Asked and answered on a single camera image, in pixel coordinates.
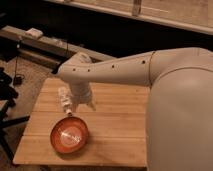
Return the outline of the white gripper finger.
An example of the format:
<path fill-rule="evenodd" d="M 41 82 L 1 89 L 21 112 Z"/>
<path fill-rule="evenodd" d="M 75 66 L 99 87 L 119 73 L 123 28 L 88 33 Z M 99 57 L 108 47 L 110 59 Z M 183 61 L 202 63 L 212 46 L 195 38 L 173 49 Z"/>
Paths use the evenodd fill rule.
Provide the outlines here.
<path fill-rule="evenodd" d="M 77 107 L 78 107 L 78 104 L 77 103 L 71 103 L 71 111 L 72 113 L 75 113 L 77 111 Z"/>
<path fill-rule="evenodd" d="M 95 105 L 94 105 L 93 102 L 90 101 L 90 102 L 87 104 L 87 106 L 89 106 L 93 111 L 96 111 L 96 107 L 95 107 Z"/>

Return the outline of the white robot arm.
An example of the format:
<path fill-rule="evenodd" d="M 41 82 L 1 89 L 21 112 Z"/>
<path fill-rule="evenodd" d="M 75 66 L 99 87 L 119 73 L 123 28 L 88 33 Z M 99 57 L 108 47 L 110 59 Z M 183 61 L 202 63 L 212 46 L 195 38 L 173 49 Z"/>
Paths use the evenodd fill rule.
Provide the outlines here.
<path fill-rule="evenodd" d="M 73 106 L 92 100 L 92 82 L 148 87 L 148 171 L 213 171 L 212 51 L 156 50 L 101 62 L 78 52 L 54 73 L 70 86 Z"/>

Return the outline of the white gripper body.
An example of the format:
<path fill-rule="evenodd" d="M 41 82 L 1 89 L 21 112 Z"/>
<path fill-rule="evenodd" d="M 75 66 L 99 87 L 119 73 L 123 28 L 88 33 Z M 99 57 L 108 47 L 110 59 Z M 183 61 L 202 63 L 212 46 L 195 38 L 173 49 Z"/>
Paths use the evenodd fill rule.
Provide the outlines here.
<path fill-rule="evenodd" d="M 88 83 L 70 84 L 71 100 L 76 104 L 87 104 L 92 101 L 92 91 Z"/>

